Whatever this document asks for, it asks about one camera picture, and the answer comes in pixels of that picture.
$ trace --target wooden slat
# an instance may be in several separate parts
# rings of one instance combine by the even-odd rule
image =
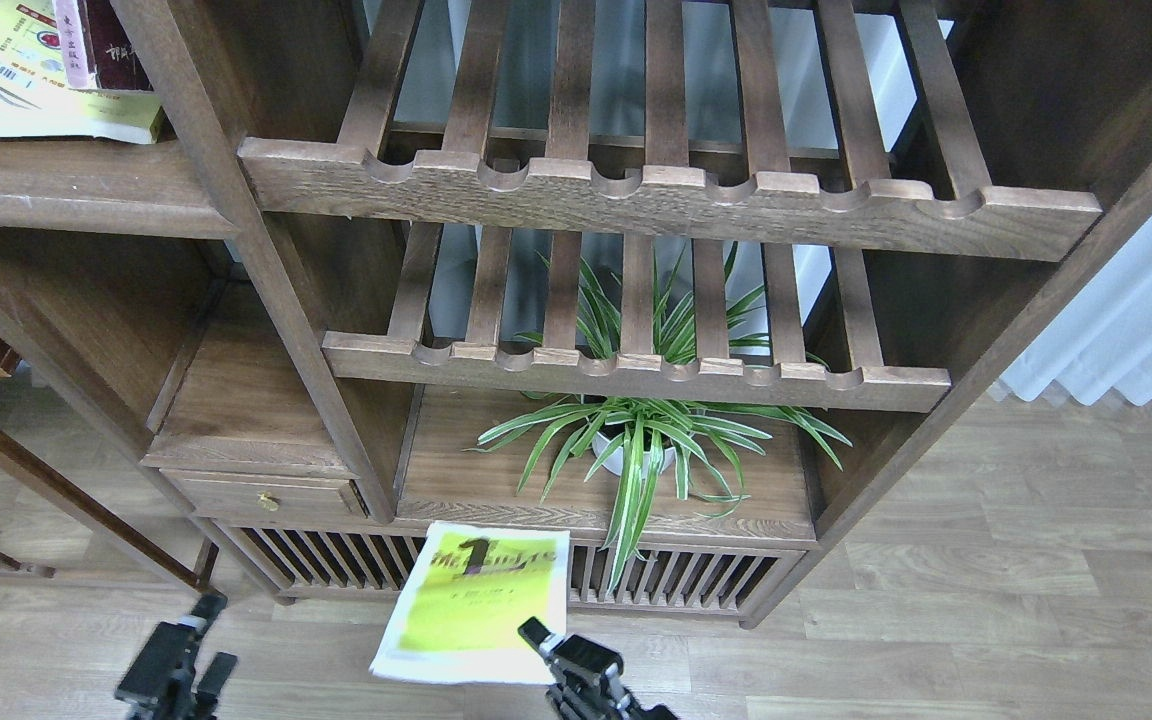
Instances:
[[[338,553],[338,548],[333,547],[332,536],[329,533],[306,533],[308,540],[314,546],[319,558],[332,573],[332,577],[341,588],[349,588],[349,583],[357,584],[358,581],[353,577],[353,570],[349,569],[348,562],[346,562]]]
[[[594,583],[594,548],[585,547],[585,562],[581,566],[579,574],[581,600],[585,602],[598,601],[598,584]]]
[[[669,593],[668,602],[672,607],[684,607],[687,606],[687,588],[691,585],[695,581],[696,566],[706,558],[704,552],[692,552],[691,559],[687,560],[687,566],[679,573],[679,582],[673,585],[673,590]]]
[[[847,334],[847,354],[851,366],[881,367],[882,348],[878,343],[874,302],[870,297],[863,250],[833,247],[829,250],[833,270],[838,273],[838,296],[842,301],[842,324]]]
[[[397,107],[397,92],[403,86],[424,3],[425,0],[385,0],[380,5],[349,96],[349,108],[340,123],[339,145],[356,146],[372,156],[384,151],[385,131]]]
[[[612,602],[612,551],[605,551],[602,553],[602,577],[598,579],[598,601],[599,602]],[[626,574],[621,573],[621,579],[626,578]]]
[[[312,582],[310,575],[308,575],[308,568],[301,568],[298,560],[294,559],[291,552],[283,550],[283,544],[279,541],[275,537],[274,530],[268,529],[255,529],[252,530],[257,541],[270,553],[273,553],[274,560],[276,560],[291,575],[291,583],[296,584],[298,582]]]
[[[508,18],[509,0],[473,0],[470,6],[444,150],[479,156],[486,150]]]
[[[767,0],[732,0],[732,36],[736,43],[741,127],[745,134],[749,174],[790,172]]]
[[[479,263],[473,273],[465,341],[497,344],[500,340],[500,313],[505,305],[505,283],[509,272],[509,228],[483,228]]]
[[[647,561],[644,564],[643,574],[639,575],[639,585],[634,589],[632,602],[644,602],[649,599],[649,593],[652,592],[652,574],[655,570],[657,560],[659,559],[659,550],[650,550],[647,552]]]
[[[682,0],[646,3],[646,164],[687,166]]]
[[[305,551],[302,550],[300,544],[296,543],[296,539],[293,538],[293,535],[296,535],[294,530],[283,530],[282,528],[274,528],[273,530],[271,530],[271,532],[273,532],[275,537],[280,539],[280,541],[283,541],[283,545],[287,547],[289,556],[296,559],[297,564],[301,566],[303,574],[305,574],[308,583],[314,584],[316,582],[320,582],[325,585],[329,584],[329,581],[328,578],[326,578],[326,575],[323,573],[323,569],[319,568],[319,566],[314,560],[311,560],[306,555]]]
[[[351,562],[349,562],[349,556],[346,551],[341,551],[338,544],[339,533],[321,533],[323,543],[328,546],[328,552],[332,553],[333,559],[338,561],[340,566],[340,571],[342,571],[344,584],[342,588],[349,583],[353,583],[356,588],[366,588],[367,583],[364,579],[364,575],[361,571],[353,568]]]
[[[652,334],[655,264],[651,237],[626,234],[623,270],[621,353],[650,355],[655,350]]]
[[[389,316],[389,338],[420,340],[442,237],[442,223],[412,223],[407,233],[403,268],[397,279],[393,314]]]
[[[696,293],[696,357],[727,359],[730,348],[722,241],[691,241],[691,275]]]
[[[589,157],[590,73],[594,63],[594,0],[558,6],[558,51],[550,85],[547,158]]]
[[[411,573],[411,568],[408,568],[403,562],[403,556],[397,552],[397,546],[394,544],[394,538],[389,536],[380,536],[380,543],[384,543],[385,550],[388,551],[388,555],[394,561],[394,568],[397,569],[397,582],[396,588],[402,588],[407,584],[408,574]]]
[[[905,45],[924,118],[941,150],[954,196],[964,197],[991,184],[990,169],[937,22],[937,7],[931,0],[900,0],[896,8],[896,28]]]
[[[708,589],[708,592],[700,598],[700,606],[708,607],[710,609],[717,609],[718,597],[723,592],[723,588],[728,588],[728,583],[732,583],[732,575],[736,574],[736,569],[740,568],[741,555],[732,556],[732,561],[728,562],[727,569],[723,570],[722,575],[719,575],[718,581],[714,582],[714,586]]]
[[[550,296],[545,300],[545,346],[576,347],[579,296],[579,233],[554,232],[550,241]]]
[[[805,363],[799,285],[794,270],[794,247],[764,242],[763,286],[767,288],[767,325],[772,363]]]
[[[745,566],[745,570],[741,571],[740,578],[735,583],[732,583],[732,592],[727,594],[726,600],[719,604],[723,611],[735,611],[737,608],[737,597],[745,591],[745,585],[748,585],[751,579],[755,578],[756,571],[758,571],[759,564],[763,564],[761,558],[750,558],[749,564]]]
[[[833,123],[838,131],[851,187],[867,179],[889,179],[890,168],[882,150],[869,68],[861,50],[861,32],[851,0],[819,0],[814,10],[820,38],[824,78],[829,92]]]
[[[366,588],[367,585],[371,585],[371,588],[376,589],[385,588],[379,575],[376,575],[376,570],[372,570],[371,564],[367,564],[367,561],[364,559],[364,553],[358,551],[358,541],[356,541],[356,537],[357,536],[353,533],[340,533],[340,544],[343,544],[346,551],[349,553],[349,558],[353,558],[353,561],[355,561],[358,566],[358,570],[362,573],[359,586]]]
[[[707,562],[705,562],[705,569],[700,570],[700,577],[696,579],[696,584],[691,586],[691,592],[687,593],[687,606],[702,606],[705,588],[708,588],[710,583],[714,582],[714,575],[718,574],[718,568],[722,564],[722,555],[713,555],[713,553],[705,556],[705,560],[707,560]]]
[[[664,569],[660,570],[660,578],[657,581],[654,588],[652,588],[652,605],[664,605],[668,601],[667,592],[669,588],[670,577],[673,575],[673,569],[679,563],[680,552],[672,550],[669,552],[669,559],[664,561]]]
[[[380,568],[380,574],[385,578],[385,584],[389,585],[389,589],[397,592],[399,588],[402,588],[402,582],[397,575],[394,575],[393,570],[389,569],[388,562],[385,562],[387,552],[385,552],[379,543],[376,543],[376,536],[359,535],[358,539],[362,540],[364,547],[371,553],[372,560],[376,561],[376,566]]]
[[[847,184],[859,187],[871,179],[889,179],[882,129],[878,126],[873,90],[869,85],[869,69],[850,1],[820,0],[814,20]],[[861,250],[838,247],[831,249],[831,255],[838,273],[838,295],[851,366],[882,365],[864,255]]]

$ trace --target slatted cabinet base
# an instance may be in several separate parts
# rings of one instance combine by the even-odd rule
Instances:
[[[282,528],[236,528],[248,548],[274,570],[282,597],[397,596],[425,538]],[[713,548],[643,548],[621,583],[608,583],[608,551],[574,541],[568,605],[626,611],[738,615],[741,604],[788,556]]]

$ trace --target wooden shelving unit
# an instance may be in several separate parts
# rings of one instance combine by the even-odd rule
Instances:
[[[0,142],[1,338],[282,598],[392,596],[431,520],[479,520],[570,528],[576,605],[756,626],[1152,213],[1143,0],[730,0],[744,137],[726,145],[687,137],[681,1],[653,0],[626,28],[645,38],[643,137],[590,136],[589,0],[559,3],[544,131],[492,127],[505,1],[471,3],[433,126],[393,122],[420,82],[406,76],[419,0],[385,0],[370,32],[343,1],[114,5],[174,138]],[[839,151],[783,132],[768,20],[804,10]],[[890,154],[855,13],[895,18],[918,90]],[[948,41],[938,17],[956,22]],[[425,318],[442,223],[486,228],[471,320],[450,342]],[[521,355],[499,332],[511,228],[552,232],[558,271],[544,343]],[[621,354],[602,364],[573,328],[590,232],[622,234],[636,288]],[[664,234],[694,238],[698,259],[689,366],[644,344],[645,260]],[[758,243],[765,366],[717,329],[719,241]],[[806,318],[787,272],[805,242],[833,263]],[[606,588],[605,486],[536,506],[511,495],[517,456],[460,452],[524,402],[513,388],[831,407],[855,448],[840,471],[778,438],[728,524],[662,501],[645,559]],[[449,484],[458,475],[475,480]]]

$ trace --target spider plant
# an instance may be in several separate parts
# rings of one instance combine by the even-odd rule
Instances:
[[[736,243],[723,262],[723,278],[732,276],[732,266],[736,260]],[[696,359],[696,305],[695,296],[688,291],[681,300],[670,302],[670,294],[679,276],[682,253],[673,265],[664,282],[657,274],[653,288],[653,341],[657,354],[667,363],[687,364]],[[581,259],[579,305],[576,324],[584,334],[590,354],[597,359],[607,359],[616,355],[621,340],[621,311],[604,291],[590,265]],[[728,332],[737,328],[749,316],[761,309],[764,300],[763,286],[755,287],[738,297],[727,308]],[[521,338],[540,344],[540,333],[520,333]],[[748,333],[732,338],[733,348],[768,347],[767,333]],[[538,465],[545,448],[563,432],[570,434],[559,446],[558,455],[550,465],[550,478],[540,493],[540,501],[553,488],[558,475],[561,473],[568,460],[585,454],[593,446],[594,434],[600,430],[611,430],[607,448],[594,457],[585,472],[585,480],[594,477],[602,462],[617,450],[623,452],[621,483],[617,487],[616,502],[612,509],[612,518],[607,529],[604,548],[612,550],[611,586],[615,588],[626,570],[628,559],[637,551],[637,544],[643,536],[643,529],[652,511],[660,475],[666,469],[666,447],[675,448],[677,461],[673,477],[675,491],[680,500],[688,497],[698,498],[705,502],[723,505],[722,510],[707,514],[710,518],[721,518],[732,514],[745,500],[745,473],[741,465],[737,450],[750,450],[763,455],[759,441],[772,435],[763,430],[750,427],[741,420],[725,418],[721,415],[753,415],[772,420],[796,425],[812,437],[836,465],[841,468],[838,455],[829,446],[829,439],[851,445],[849,439],[824,420],[794,406],[750,406],[732,402],[708,402],[695,400],[655,400],[654,397],[577,397],[563,395],[553,404],[545,406],[531,414],[518,415],[505,420],[479,435],[473,448],[480,452],[499,450],[532,429],[540,430],[526,464],[518,478],[517,492],[526,486],[526,479]],[[707,441],[704,446],[698,438]],[[717,468],[714,452],[726,458],[735,477]],[[699,488],[692,475],[692,461],[699,462],[708,473],[713,484],[708,491]]]

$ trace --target white curtain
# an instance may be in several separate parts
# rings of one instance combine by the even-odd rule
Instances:
[[[1084,406],[1111,389],[1135,406],[1152,400],[1152,218],[1000,381],[1023,400],[1052,382]]]

